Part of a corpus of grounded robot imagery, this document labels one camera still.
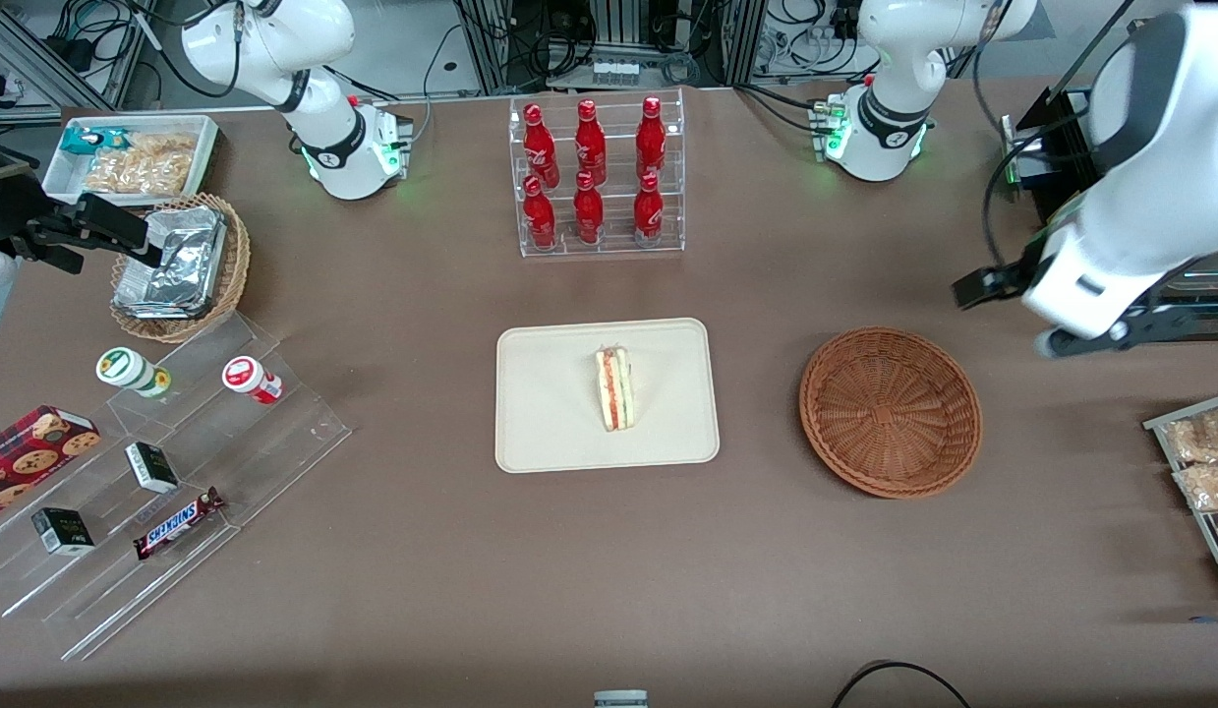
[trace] wicker basket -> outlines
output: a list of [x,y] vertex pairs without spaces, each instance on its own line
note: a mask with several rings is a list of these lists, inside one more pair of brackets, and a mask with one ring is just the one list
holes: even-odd
[[862,328],[827,341],[801,377],[810,445],[848,484],[878,497],[928,497],[980,451],[980,402],[945,351],[922,336]]
[[[222,267],[217,279],[217,301],[212,311],[206,317],[197,319],[138,319],[129,318],[114,305],[110,306],[110,314],[119,323],[119,327],[130,335],[143,339],[153,339],[163,344],[180,344],[196,331],[202,330],[214,319],[230,313],[238,307],[241,300],[241,291],[246,286],[246,269],[250,268],[250,236],[246,233],[246,224],[238,218],[238,212],[227,201],[212,194],[195,194],[186,199],[177,199],[158,207],[160,211],[188,210],[191,206],[211,206],[228,219],[228,233],[225,234],[225,251],[223,252]],[[119,278],[123,277],[127,256],[114,260],[114,267],[110,269],[110,285],[118,286]]]

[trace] empty wicker basket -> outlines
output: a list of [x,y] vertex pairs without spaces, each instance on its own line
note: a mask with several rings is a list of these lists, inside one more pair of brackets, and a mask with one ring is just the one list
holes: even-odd
[[945,351],[922,336],[862,328],[827,341],[801,377],[801,423],[848,484],[878,497],[928,497],[980,450],[980,402]]

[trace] white tray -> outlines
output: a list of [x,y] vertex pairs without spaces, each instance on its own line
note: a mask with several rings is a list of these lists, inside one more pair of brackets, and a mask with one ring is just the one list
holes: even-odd
[[[594,353],[630,350],[635,427],[607,431]],[[689,466],[717,453],[709,334],[699,319],[510,329],[496,351],[496,462],[509,474]]]
[[[119,113],[94,118],[71,118],[71,121],[66,122],[63,133],[77,126],[124,127],[128,130],[133,130],[133,133],[190,133],[199,135],[199,143],[196,143],[196,147],[194,149],[194,161],[190,162],[190,174],[188,174],[185,188],[181,189],[180,194],[174,194],[173,196],[157,196],[156,194],[97,194],[97,196],[110,201],[111,205],[123,207],[163,205],[163,202],[173,201],[173,199],[197,194],[199,188],[202,186],[207,162],[212,161],[212,147],[219,133],[217,122],[212,121],[212,118],[180,113],[141,116]],[[41,188],[45,189],[45,194],[51,199],[63,201],[66,205],[74,205],[79,196],[84,194],[84,178],[89,174],[90,169],[93,169],[91,155],[74,155],[55,149],[54,157],[50,158],[50,166],[45,171],[45,179],[41,179]]]

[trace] aluminum foil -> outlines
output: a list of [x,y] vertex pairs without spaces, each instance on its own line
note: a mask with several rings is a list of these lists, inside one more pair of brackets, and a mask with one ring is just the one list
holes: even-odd
[[208,206],[155,211],[145,217],[163,261],[150,268],[128,260],[111,303],[133,318],[200,318],[212,311],[227,219]]

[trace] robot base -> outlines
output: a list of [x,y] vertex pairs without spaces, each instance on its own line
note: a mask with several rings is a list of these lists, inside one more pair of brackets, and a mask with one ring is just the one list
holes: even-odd
[[912,145],[883,147],[857,117],[857,100],[865,90],[865,85],[855,85],[847,93],[832,94],[820,112],[810,111],[814,129],[832,130],[829,135],[814,136],[814,152],[820,162],[832,161],[857,179],[890,180],[918,156],[927,126],[920,127]]
[[384,189],[393,180],[407,178],[410,162],[412,124],[401,124],[392,115],[374,106],[358,106],[364,118],[364,140],[337,169],[317,166],[307,151],[307,165],[312,177],[319,180],[331,196],[339,199],[363,199]]

